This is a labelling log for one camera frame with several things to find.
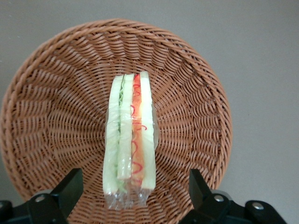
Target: plastic packaging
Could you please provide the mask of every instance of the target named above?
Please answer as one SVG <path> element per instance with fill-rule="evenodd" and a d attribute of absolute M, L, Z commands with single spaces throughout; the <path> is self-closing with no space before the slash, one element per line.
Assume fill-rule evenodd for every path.
<path fill-rule="evenodd" d="M 110 209 L 144 206 L 156 186 L 159 128 L 147 72 L 114 78 L 106 116 L 103 191 Z"/>

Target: gray background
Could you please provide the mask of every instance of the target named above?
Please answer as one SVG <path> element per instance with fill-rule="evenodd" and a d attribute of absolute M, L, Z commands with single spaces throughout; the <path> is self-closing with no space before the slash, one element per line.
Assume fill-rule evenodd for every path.
<path fill-rule="evenodd" d="M 297 0 L 2 0 L 0 97 L 29 54 L 66 28 L 121 17 L 170 30 L 210 63 L 230 102 L 233 148 L 220 189 L 298 223 L 298 12 Z M 0 180 L 0 199 L 20 204 L 2 163 Z"/>

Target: plastic wrap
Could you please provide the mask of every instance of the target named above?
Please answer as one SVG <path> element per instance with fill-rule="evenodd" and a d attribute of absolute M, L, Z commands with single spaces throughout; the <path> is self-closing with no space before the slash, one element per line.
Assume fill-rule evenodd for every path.
<path fill-rule="evenodd" d="M 103 191 L 108 207 L 146 205 L 156 186 L 159 136 L 147 72 L 115 77 L 105 133 Z"/>

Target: woven basket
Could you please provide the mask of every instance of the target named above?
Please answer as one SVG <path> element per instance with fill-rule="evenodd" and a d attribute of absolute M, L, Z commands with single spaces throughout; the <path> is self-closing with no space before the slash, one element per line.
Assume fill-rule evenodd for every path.
<path fill-rule="evenodd" d="M 150 74 L 160 127 L 157 187 L 147 207 L 114 211 L 102 192 L 105 115 L 117 74 Z M 28 200 L 82 168 L 84 193 L 70 223 L 176 223 L 192 208 L 189 170 L 217 188 L 228 165 L 230 109 L 207 62 L 174 34 L 122 19 L 70 28 L 19 68 L 4 97 L 1 148 Z"/>

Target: screw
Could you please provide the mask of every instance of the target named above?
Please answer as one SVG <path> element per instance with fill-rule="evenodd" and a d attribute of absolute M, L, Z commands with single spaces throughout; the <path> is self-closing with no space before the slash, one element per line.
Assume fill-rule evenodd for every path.
<path fill-rule="evenodd" d="M 260 204 L 259 202 L 253 202 L 253 203 L 252 203 L 252 206 L 253 206 L 255 209 L 263 210 L 263 206 L 262 206 L 262 204 Z"/>
<path fill-rule="evenodd" d="M 39 197 L 36 198 L 36 202 L 41 202 L 44 199 L 45 199 L 45 196 L 44 195 L 40 195 Z"/>
<path fill-rule="evenodd" d="M 223 202 L 224 201 L 224 198 L 221 195 L 216 195 L 214 198 L 218 202 Z"/>

